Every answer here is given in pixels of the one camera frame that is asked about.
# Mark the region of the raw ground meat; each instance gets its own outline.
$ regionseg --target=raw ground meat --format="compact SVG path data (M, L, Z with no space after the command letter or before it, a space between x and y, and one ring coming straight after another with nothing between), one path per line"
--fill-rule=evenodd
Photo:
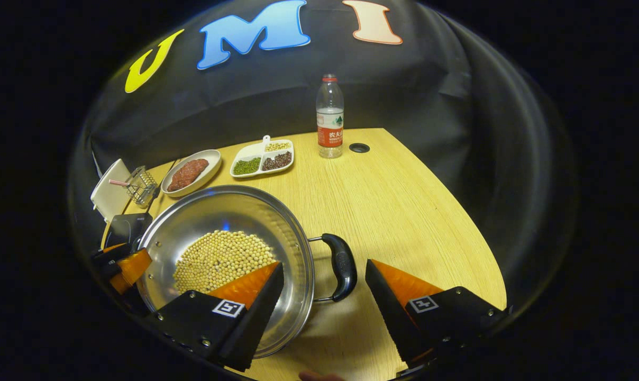
M205 159L191 160L187 162L181 169L176 171L171 178L171 184L167 187L167 191L174 192L179 189L186 188L191 185L193 181L204 171L204 168L209 165L209 162Z

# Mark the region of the wooden table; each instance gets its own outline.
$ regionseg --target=wooden table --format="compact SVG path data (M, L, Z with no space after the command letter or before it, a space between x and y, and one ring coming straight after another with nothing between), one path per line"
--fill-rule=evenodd
M313 305L300 335L280 352L254 360L246 376L287 381L298 379L303 369L312 369L334 372L349 381L379 381L395 378L406 369L364 280L368 258L442 289L462 285L499 309L506 308L503 276L477 227L438 178L389 132L346 130L343 156L337 159L319 156L314 132L278 138L294 143L295 162L290 169L233 178L232 159L252 142L237 144L218 149L223 163L204 187L254 186L287 205L308 237L324 232L343 237L355 256L359 281L345 300ZM348 146L354 142L371 150L353 152ZM160 183L178 162L150 172ZM176 201L160 193L150 214L157 217ZM134 203L124 211L142 212ZM329 296L336 287L329 248L313 243L312 250L315 297Z

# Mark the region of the letter m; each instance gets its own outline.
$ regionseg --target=letter m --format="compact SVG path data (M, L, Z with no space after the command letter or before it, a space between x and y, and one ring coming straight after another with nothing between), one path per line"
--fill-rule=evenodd
M230 52L223 50L222 41L228 42L240 54L247 54L263 29L266 38L259 48L275 50L304 46L310 43L310 37L300 29L300 7L305 0L287 0L268 5L256 19L247 22L236 15L228 15L199 31L204 32L204 57L197 63L199 70L210 68L225 62Z

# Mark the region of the black pot handle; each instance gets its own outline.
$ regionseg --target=black pot handle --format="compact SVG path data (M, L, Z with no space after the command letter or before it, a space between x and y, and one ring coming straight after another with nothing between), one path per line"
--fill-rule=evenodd
M320 297L313 302L339 302L350 295L358 284L358 268L355 266L355 258L353 258L353 253L346 241L334 234L325 233L321 237L308 239L308 242L320 239L331 248L331 266L334 268L338 285L336 285L336 291L332 296Z

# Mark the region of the water bottle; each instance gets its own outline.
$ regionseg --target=water bottle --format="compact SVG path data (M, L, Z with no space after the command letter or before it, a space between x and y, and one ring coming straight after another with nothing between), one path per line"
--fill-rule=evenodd
M317 92L317 144L319 156L339 157L343 153L343 93L333 74L322 77Z

